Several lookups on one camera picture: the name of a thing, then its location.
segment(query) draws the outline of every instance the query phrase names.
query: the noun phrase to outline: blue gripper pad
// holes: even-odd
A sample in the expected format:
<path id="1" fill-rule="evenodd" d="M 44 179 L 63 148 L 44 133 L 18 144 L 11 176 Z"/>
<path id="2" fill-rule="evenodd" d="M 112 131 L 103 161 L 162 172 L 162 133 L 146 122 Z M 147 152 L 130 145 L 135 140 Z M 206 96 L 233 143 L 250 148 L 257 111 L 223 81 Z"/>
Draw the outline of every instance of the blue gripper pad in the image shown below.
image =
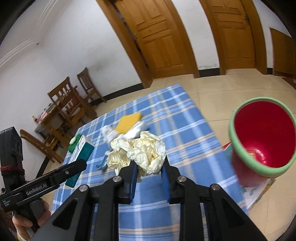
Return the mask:
<path id="1" fill-rule="evenodd" d="M 133 175 L 131 177 L 131 182 L 130 182 L 130 195 L 129 195 L 130 202 L 132 202 L 133 198 L 135 197 L 137 177 L 138 177 L 138 166 L 134 165 Z"/>
<path id="2" fill-rule="evenodd" d="M 170 202 L 170 184 L 168 181 L 168 174 L 165 166 L 162 166 L 160 173 L 161 173 L 161 179 L 163 181 L 163 194 L 167 202 Z"/>

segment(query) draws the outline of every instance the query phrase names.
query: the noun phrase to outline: door frame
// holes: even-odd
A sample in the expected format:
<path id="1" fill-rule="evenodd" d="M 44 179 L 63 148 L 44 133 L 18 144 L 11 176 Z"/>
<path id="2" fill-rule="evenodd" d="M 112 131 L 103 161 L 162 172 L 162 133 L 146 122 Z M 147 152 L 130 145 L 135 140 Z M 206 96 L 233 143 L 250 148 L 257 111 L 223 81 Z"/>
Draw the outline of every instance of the door frame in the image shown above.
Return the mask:
<path id="1" fill-rule="evenodd" d="M 216 48 L 218 52 L 218 58 L 220 63 L 220 74 L 226 74 L 226 64 L 225 64 L 225 54 L 222 45 L 222 39 L 219 33 L 218 25 L 214 19 L 210 6 L 207 0 L 199 0 L 207 19 L 209 21 L 214 40 L 216 43 Z M 240 0 L 248 14 L 251 31 L 253 35 L 253 43 L 255 50 L 255 60 L 256 60 L 256 69 L 262 74 L 267 74 L 267 60 L 266 60 L 266 46 L 265 39 L 263 34 L 263 29 L 261 25 L 261 21 L 258 15 L 258 12 L 255 8 L 255 5 L 252 0 Z"/>
<path id="2" fill-rule="evenodd" d="M 153 82 L 153 77 L 151 72 L 147 69 L 140 53 L 138 52 L 135 44 L 133 43 L 126 27 L 124 26 L 123 22 L 121 21 L 120 17 L 118 16 L 116 10 L 110 3 L 110 0 L 96 0 L 98 5 L 101 7 L 103 13 L 106 15 L 108 21 L 110 22 L 111 26 L 113 27 L 115 33 L 117 34 L 121 44 L 123 45 L 127 55 L 129 56 L 134 68 L 136 69 L 144 88 L 149 88 Z M 193 71 L 194 78 L 199 78 L 200 74 L 197 68 L 197 64 L 195 61 L 194 53 L 192 50 L 191 43 L 189 41 L 187 32 L 185 27 L 182 23 L 182 20 L 175 9 L 175 6 L 171 2 L 171 0 L 164 0 L 166 5 L 168 6 L 176 25 L 181 33 L 182 40 L 184 42 L 190 65 Z"/>

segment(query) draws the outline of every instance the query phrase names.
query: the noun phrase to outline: crumpled yellow plastic bag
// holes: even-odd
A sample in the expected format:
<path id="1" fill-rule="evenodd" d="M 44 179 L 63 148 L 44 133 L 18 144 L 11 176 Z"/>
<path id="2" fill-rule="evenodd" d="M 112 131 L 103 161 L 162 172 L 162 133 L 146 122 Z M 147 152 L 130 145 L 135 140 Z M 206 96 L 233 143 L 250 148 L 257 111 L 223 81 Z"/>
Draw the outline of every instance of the crumpled yellow plastic bag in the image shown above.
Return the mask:
<path id="1" fill-rule="evenodd" d="M 110 145 L 113 151 L 108 155 L 107 165 L 115 170 L 116 175 L 131 160 L 139 167 L 138 177 L 159 174 L 166 156 L 163 141 L 149 131 L 142 131 L 138 139 L 113 140 Z"/>

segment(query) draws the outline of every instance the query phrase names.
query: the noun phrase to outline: red cup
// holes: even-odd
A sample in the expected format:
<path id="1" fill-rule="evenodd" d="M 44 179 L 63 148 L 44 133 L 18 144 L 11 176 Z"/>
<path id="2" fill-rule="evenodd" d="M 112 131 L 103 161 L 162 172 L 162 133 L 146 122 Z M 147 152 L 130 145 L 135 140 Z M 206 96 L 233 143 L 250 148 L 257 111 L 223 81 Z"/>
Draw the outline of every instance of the red cup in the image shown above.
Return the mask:
<path id="1" fill-rule="evenodd" d="M 229 135 L 241 185 L 256 186 L 288 170 L 296 157 L 295 126 L 288 107 L 268 97 L 250 99 L 234 111 Z"/>

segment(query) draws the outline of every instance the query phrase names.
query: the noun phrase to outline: table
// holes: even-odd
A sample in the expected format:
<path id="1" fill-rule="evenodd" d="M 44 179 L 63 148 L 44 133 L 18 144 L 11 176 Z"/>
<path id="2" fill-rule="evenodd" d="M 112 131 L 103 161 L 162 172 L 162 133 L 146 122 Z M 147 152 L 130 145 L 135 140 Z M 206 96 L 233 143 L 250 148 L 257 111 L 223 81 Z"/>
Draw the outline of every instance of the table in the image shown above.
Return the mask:
<path id="1" fill-rule="evenodd" d="M 74 91 L 77 92 L 77 85 L 74 86 Z M 49 105 L 47 109 L 47 115 L 38 123 L 38 126 L 35 129 L 35 132 L 39 133 L 44 139 L 46 136 L 43 134 L 43 131 L 48 131 L 48 133 L 53 134 L 64 147 L 69 146 L 70 138 L 67 136 L 62 136 L 57 129 L 63 124 L 65 118 L 62 116 L 60 109 L 63 109 L 63 106 L 58 108 L 54 103 Z"/>
<path id="2" fill-rule="evenodd" d="M 101 129 L 104 125 L 115 127 L 120 117 L 135 112 L 141 112 L 148 130 L 164 141 L 168 160 L 179 168 L 181 175 L 204 186 L 218 183 L 246 212 L 237 177 L 219 141 L 180 85 L 143 96 L 79 128 L 77 133 L 87 135 L 95 149 L 75 188 L 62 184 L 56 190 L 53 212 L 81 184 L 92 187 L 115 176 L 115 172 L 109 168 L 105 173 L 95 168 L 103 161 L 107 149 Z M 69 159 L 70 154 L 67 153 L 64 164 Z M 136 186 L 133 203 L 119 205 L 120 240 L 178 240 L 179 205 L 166 202 L 160 175 L 151 175 L 142 180 Z"/>

